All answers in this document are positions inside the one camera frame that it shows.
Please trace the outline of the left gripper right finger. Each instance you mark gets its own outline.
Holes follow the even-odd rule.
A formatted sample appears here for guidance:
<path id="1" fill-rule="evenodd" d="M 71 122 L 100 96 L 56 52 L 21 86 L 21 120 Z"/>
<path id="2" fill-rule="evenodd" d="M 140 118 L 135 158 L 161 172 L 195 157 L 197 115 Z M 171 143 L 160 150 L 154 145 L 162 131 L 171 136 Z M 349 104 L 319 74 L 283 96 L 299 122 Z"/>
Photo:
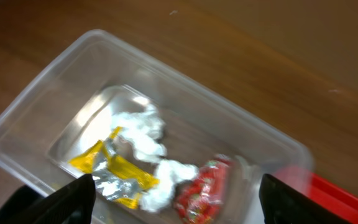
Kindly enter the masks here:
<path id="1" fill-rule="evenodd" d="M 270 174 L 260 183 L 265 224 L 349 224 Z"/>

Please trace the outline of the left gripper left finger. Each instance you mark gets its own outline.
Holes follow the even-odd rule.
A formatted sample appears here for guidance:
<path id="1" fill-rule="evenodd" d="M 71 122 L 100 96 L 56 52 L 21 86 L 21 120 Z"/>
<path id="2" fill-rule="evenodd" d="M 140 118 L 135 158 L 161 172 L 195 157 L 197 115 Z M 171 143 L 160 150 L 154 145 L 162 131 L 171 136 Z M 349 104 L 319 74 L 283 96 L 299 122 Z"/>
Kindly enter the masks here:
<path id="1" fill-rule="evenodd" d="M 48 197 L 24 185 L 0 208 L 0 224 L 88 224 L 95 200 L 95 183 L 90 174 L 82 175 Z"/>

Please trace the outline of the yellow silver foil wrapper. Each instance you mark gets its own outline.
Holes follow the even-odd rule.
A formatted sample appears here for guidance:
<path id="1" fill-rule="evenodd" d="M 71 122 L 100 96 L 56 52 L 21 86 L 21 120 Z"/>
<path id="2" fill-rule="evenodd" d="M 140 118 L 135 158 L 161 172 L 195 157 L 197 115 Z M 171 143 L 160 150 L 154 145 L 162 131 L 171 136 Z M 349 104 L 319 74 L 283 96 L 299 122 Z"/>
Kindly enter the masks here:
<path id="1" fill-rule="evenodd" d="M 159 180 L 116 152 L 113 142 L 121 130 L 122 127 L 116 127 L 105 140 L 97 141 L 68 163 L 85 174 L 91 174 L 96 191 L 106 200 L 136 209 L 142 193 L 155 187 Z"/>

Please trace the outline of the red snack wrapper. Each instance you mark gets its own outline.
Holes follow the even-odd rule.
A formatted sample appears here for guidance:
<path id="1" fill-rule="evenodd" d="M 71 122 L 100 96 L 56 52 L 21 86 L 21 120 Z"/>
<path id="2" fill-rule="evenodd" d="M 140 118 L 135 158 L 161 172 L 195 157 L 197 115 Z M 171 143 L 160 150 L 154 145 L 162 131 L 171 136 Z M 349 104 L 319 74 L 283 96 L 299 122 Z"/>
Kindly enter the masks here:
<path id="1" fill-rule="evenodd" d="M 173 208 L 185 224 L 211 223 L 224 202 L 232 160 L 215 155 L 199 169 L 191 184 L 176 197 Z"/>

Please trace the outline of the white tissue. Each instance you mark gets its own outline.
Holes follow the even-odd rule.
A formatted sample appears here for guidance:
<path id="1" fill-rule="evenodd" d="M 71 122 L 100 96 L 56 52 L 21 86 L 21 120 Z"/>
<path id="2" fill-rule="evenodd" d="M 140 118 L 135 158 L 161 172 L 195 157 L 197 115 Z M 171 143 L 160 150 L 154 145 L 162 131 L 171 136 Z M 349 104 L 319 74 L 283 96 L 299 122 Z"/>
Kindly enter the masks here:
<path id="1" fill-rule="evenodd" d="M 154 172 L 159 183 L 142 194 L 139 201 L 140 209 L 158 213 L 171 204 L 178 184 L 194 180 L 197 175 L 198 167 L 195 165 L 168 159 L 161 160 Z"/>
<path id="2" fill-rule="evenodd" d="M 159 143 L 165 122 L 158 108 L 147 105 L 142 112 L 121 112 L 112 116 L 111 128 L 121 127 L 119 137 L 132 145 L 133 156 L 138 161 L 159 164 L 167 155 L 166 147 Z"/>

